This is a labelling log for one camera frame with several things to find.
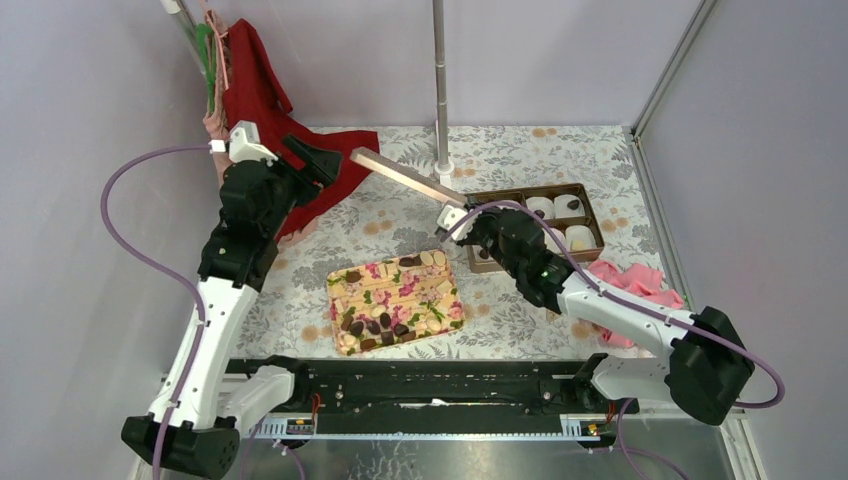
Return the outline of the gold chocolate box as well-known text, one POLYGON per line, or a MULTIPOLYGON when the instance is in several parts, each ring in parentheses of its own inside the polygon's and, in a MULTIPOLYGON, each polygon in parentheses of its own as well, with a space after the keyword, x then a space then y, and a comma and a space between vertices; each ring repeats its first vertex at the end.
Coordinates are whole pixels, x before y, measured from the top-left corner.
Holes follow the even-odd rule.
POLYGON ((528 207, 554 230, 578 263, 597 260, 605 248, 588 190, 580 183, 469 193, 477 203, 511 201, 528 207))

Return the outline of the gold box lid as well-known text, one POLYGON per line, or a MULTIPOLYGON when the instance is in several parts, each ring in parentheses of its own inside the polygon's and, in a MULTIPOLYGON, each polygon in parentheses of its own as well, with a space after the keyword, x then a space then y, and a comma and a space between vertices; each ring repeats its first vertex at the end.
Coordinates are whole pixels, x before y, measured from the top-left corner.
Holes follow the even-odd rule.
POLYGON ((381 174, 442 204, 450 204, 456 207, 463 207, 468 204, 468 199, 465 195, 451 190, 437 181, 423 176, 418 171, 398 164, 368 148, 359 147, 354 149, 351 152, 350 159, 359 166, 381 174))

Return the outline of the floral yellow tray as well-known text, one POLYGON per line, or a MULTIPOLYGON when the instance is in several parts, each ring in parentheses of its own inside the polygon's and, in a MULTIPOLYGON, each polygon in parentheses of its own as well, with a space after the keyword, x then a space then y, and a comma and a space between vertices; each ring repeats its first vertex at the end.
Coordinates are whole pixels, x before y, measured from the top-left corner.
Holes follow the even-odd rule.
POLYGON ((426 250, 340 269, 326 287, 336 350, 353 356, 447 335, 467 319, 446 253, 426 250), (347 271, 362 279, 345 281, 347 271))

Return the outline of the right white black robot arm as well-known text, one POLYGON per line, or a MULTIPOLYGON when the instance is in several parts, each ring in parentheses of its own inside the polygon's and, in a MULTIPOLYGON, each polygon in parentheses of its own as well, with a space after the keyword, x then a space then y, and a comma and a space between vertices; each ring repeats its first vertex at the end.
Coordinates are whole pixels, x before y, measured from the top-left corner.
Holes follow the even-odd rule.
POLYGON ((447 205, 438 226, 460 246, 478 246, 514 280, 529 303, 624 336, 650 357, 595 354, 573 386, 575 402, 597 412, 611 400, 675 404, 707 425, 722 424, 755 371, 730 318, 706 307, 673 309, 600 280, 549 250, 537 218, 504 201, 471 211, 447 205))

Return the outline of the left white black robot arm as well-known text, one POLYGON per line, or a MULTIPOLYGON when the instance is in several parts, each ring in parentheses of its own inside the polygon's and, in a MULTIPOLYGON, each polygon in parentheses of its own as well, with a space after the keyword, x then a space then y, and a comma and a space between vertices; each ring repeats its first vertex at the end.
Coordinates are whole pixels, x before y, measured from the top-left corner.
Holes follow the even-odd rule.
POLYGON ((309 401, 305 363, 274 356, 229 394, 221 391, 231 352, 278 253, 276 237, 291 211, 313 202, 338 178, 341 153, 286 136, 290 165, 255 136, 237 129, 205 149, 232 164, 220 189, 219 220, 202 249, 196 280, 181 278, 194 308, 170 371, 141 416, 128 418, 122 441, 147 462, 154 477, 165 470, 220 479, 236 459, 242 436, 281 406, 296 411, 309 401))

